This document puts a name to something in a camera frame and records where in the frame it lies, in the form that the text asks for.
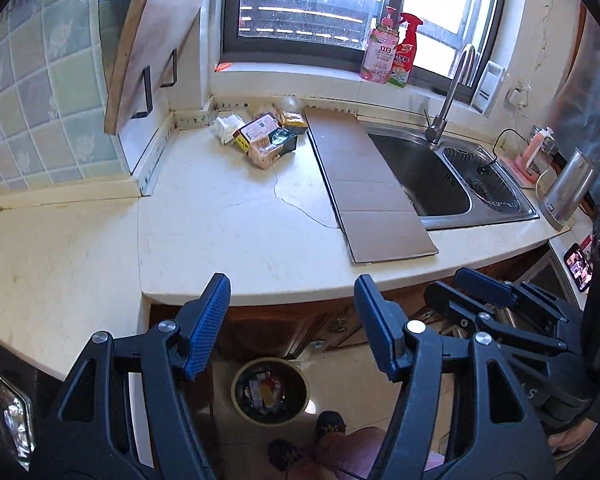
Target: wall outlet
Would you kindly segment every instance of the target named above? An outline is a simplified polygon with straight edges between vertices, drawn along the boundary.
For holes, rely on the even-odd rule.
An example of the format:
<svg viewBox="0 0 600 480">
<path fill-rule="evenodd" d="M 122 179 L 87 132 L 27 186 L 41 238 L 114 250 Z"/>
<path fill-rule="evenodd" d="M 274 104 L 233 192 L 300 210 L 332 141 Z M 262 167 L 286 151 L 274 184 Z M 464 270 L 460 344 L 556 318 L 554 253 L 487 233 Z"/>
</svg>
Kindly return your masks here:
<svg viewBox="0 0 600 480">
<path fill-rule="evenodd" d="M 507 92 L 506 101 L 517 108 L 526 108 L 529 102 L 528 98 L 529 86 L 516 81 Z"/>
</svg>

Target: sink drain strainer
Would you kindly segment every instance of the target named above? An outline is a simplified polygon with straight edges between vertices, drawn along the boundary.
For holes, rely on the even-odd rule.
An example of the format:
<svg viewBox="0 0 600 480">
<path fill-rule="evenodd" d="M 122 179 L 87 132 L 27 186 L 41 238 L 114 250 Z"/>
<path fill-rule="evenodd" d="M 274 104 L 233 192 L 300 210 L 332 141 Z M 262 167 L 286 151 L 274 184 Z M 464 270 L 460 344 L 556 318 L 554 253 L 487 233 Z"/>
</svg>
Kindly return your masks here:
<svg viewBox="0 0 600 480">
<path fill-rule="evenodd" d="M 491 209 L 499 213 L 520 211 L 520 202 L 513 190 L 491 166 L 483 174 L 478 173 L 478 168 L 484 165 L 481 158 L 455 148 L 445 148 L 444 153 L 471 190 Z"/>
</svg>

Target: window sill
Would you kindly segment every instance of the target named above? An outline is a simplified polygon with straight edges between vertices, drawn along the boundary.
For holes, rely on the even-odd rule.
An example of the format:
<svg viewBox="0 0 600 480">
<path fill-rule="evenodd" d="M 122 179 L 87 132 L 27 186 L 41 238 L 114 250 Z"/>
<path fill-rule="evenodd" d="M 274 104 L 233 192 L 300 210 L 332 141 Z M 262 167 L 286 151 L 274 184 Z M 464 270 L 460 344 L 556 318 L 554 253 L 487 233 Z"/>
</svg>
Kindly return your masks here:
<svg viewBox="0 0 600 480">
<path fill-rule="evenodd" d="M 211 93 L 220 97 L 295 95 L 334 99 L 420 115 L 426 108 L 430 116 L 439 113 L 445 101 L 444 96 L 415 86 L 398 88 L 366 81 L 345 70 L 282 63 L 232 63 L 213 72 Z M 447 117 L 449 122 L 454 121 L 458 110 L 481 116 L 474 108 L 454 102 Z"/>
</svg>

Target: backsplash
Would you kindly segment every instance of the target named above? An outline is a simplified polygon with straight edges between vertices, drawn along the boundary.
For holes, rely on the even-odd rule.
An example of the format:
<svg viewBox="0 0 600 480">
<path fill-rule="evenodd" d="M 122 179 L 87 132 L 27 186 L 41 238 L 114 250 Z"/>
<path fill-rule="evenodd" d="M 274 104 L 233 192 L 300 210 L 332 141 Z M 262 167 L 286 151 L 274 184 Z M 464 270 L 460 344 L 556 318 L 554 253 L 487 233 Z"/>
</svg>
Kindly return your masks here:
<svg viewBox="0 0 600 480">
<path fill-rule="evenodd" d="M 98 0 L 11 0 L 0 15 L 0 193 L 129 174 L 104 134 Z"/>
</svg>

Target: window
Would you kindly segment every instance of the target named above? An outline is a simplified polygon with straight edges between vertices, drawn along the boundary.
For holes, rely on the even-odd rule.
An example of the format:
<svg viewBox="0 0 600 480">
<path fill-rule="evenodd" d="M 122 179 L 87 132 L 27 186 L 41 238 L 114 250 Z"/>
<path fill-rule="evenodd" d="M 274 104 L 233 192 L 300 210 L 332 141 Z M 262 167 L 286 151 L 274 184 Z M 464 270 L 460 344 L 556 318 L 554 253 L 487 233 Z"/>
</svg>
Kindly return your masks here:
<svg viewBox="0 0 600 480">
<path fill-rule="evenodd" d="M 446 92 L 462 49 L 474 45 L 477 62 L 469 102 L 489 59 L 504 0 L 224 0 L 222 61 L 290 62 L 360 69 L 366 40 L 386 6 L 410 12 L 418 51 L 410 82 Z M 404 27 L 400 28 L 401 38 Z"/>
</svg>

